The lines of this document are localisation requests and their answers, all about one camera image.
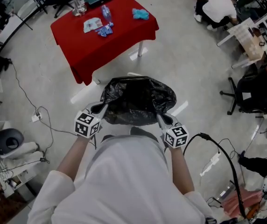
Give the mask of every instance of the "white shirt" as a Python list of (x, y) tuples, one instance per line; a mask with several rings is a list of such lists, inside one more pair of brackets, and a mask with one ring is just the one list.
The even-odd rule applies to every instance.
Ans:
[(51, 171), (28, 224), (205, 224), (211, 216), (200, 193), (182, 195), (172, 183), (157, 142), (118, 136), (103, 142), (78, 189)]
[(231, 0), (209, 0), (203, 12), (214, 22), (219, 23), (225, 16), (236, 18), (236, 10)]

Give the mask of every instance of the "gray floor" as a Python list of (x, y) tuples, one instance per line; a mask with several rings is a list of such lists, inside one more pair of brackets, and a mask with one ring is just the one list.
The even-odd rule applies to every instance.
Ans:
[[(73, 120), (78, 112), (88, 103), (98, 101), (105, 84), (113, 77), (125, 76), (128, 72), (136, 72), (155, 78), (169, 85), (177, 95), (178, 107), (185, 109), (177, 118), (185, 124), (190, 135), (199, 132), (208, 133), (216, 141), (229, 138), (237, 152), (249, 147), (246, 156), (267, 157), (267, 139), (263, 134), (257, 134), (261, 120), (253, 114), (235, 112), (227, 116), (232, 100), (221, 97), (220, 90), (231, 91), (227, 80), (229, 76), (237, 82), (243, 70), (232, 70), (238, 52), (234, 41), (225, 43), (221, 48), (216, 41), (222, 34), (206, 30), (204, 24), (198, 24), (194, 18), (195, 0), (137, 0), (157, 19), (160, 29), (155, 41), (144, 42), (147, 52), (140, 59), (131, 60), (138, 49), (133, 46), (106, 66), (97, 70), (94, 75), (101, 80), (100, 85), (86, 87), (77, 84), (69, 65), (56, 45), (50, 25), (55, 21), (52, 7), (49, 14), (38, 14), (29, 23), (33, 31), (23, 26), (13, 37), (3, 51), (3, 56), (10, 57), (17, 69), (21, 86), (36, 106), (44, 106), (49, 110), (52, 126), (56, 129), (71, 131)], [(51, 142), (49, 129), (40, 122), (32, 123), (34, 108), (26, 100), (24, 93), (18, 87), (13, 67), (1, 74), (4, 95), (0, 107), (0, 120), (10, 120), (13, 127), (24, 133), (26, 141), (35, 141), (46, 148)], [(84, 95), (73, 103), (71, 99), (80, 91)], [(48, 123), (47, 114), (42, 111), (44, 122)], [(264, 122), (258, 132), (264, 131)], [(97, 136), (99, 141), (106, 134), (128, 133), (127, 126), (112, 126), (103, 124), (103, 129)], [(145, 127), (157, 137), (160, 136), (158, 125)], [(48, 172), (55, 169), (71, 147), (75, 137), (65, 133), (54, 132), (54, 144), (48, 150), (49, 165), (42, 165), (41, 175), (36, 178), (40, 183)], [(232, 147), (228, 141), (222, 142), (228, 153)], [(84, 156), (83, 166), (94, 154), (90, 146)], [(195, 139), (187, 151), (186, 160), (190, 168), (195, 187), (205, 199), (218, 196), (225, 190), (232, 179), (228, 161), (222, 154), (212, 168), (210, 159), (217, 153), (216, 147), (206, 141)], [(170, 163), (170, 153), (166, 152)], [(237, 158), (233, 158), (240, 181), (240, 167)], [(256, 188), (261, 178), (251, 172), (245, 172), (246, 184)]]

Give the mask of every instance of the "red tablecloth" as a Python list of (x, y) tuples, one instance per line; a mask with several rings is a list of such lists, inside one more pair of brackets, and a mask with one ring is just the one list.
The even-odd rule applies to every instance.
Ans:
[(84, 22), (90, 18), (98, 17), (103, 25), (107, 24), (100, 7), (88, 9), (82, 17), (75, 17), (69, 12), (50, 26), (79, 84), (90, 84), (93, 71), (136, 43), (155, 40), (155, 31), (159, 29), (151, 14), (146, 21), (133, 19), (133, 8), (144, 9), (135, 0), (111, 0), (106, 5), (114, 23), (113, 34), (107, 37), (102, 37), (95, 31), (84, 33)]

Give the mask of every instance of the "white sneaker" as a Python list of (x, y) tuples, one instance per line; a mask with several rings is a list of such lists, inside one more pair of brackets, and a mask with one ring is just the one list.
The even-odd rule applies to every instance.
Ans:
[(194, 13), (194, 18), (196, 19), (197, 22), (202, 22), (202, 16), (201, 15), (197, 15)]
[(208, 25), (207, 29), (213, 32), (216, 32), (218, 30), (217, 28), (213, 28), (212, 25)]

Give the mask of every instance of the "black garbage bag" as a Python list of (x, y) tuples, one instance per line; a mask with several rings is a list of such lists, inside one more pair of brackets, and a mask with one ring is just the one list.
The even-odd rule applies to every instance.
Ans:
[(113, 78), (100, 101), (109, 104), (104, 119), (110, 124), (143, 126), (157, 122), (176, 104), (176, 95), (167, 85), (150, 77)]

